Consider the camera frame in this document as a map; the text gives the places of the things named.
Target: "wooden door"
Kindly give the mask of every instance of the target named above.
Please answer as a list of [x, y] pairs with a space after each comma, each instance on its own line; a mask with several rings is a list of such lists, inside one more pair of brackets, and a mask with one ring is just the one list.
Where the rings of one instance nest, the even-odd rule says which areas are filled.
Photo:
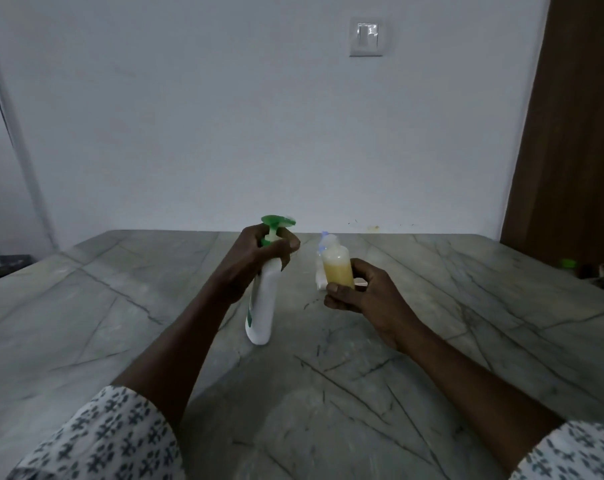
[[551, 0], [500, 241], [604, 262], [604, 0]]

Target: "switch plate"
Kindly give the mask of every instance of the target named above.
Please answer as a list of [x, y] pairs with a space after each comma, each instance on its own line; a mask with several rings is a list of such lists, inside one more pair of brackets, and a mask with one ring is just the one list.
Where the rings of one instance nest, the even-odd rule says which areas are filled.
[[379, 57], [386, 47], [386, 27], [380, 18], [354, 17], [349, 26], [351, 57]]

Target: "patterned sleeve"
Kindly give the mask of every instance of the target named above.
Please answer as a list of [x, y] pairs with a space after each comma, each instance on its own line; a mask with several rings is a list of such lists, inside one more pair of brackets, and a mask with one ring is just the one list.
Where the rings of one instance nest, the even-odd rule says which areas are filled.
[[604, 480], [604, 425], [569, 421], [526, 455], [510, 480]]
[[7, 480], [185, 478], [175, 435], [150, 401], [107, 386], [27, 454]]

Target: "marble table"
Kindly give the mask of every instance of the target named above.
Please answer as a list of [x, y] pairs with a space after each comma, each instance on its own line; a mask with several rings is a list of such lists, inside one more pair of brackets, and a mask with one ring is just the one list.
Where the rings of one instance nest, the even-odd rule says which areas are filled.
[[[235, 237], [112, 231], [0, 280], [0, 478], [179, 314]], [[319, 236], [300, 238], [270, 343], [244, 333], [247, 295], [220, 326], [178, 431], [187, 470], [502, 478], [419, 367], [361, 315], [322, 305]], [[477, 235], [340, 239], [452, 346], [558, 413], [604, 422], [604, 291]]]

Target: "person's right arm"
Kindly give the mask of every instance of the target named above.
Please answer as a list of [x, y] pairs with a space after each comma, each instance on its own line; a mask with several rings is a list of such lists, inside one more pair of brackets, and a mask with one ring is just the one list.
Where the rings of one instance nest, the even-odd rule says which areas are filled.
[[386, 271], [352, 259], [366, 289], [330, 283], [324, 304], [360, 312], [387, 345], [410, 356], [458, 408], [508, 471], [564, 420], [519, 389], [458, 352], [423, 324]]

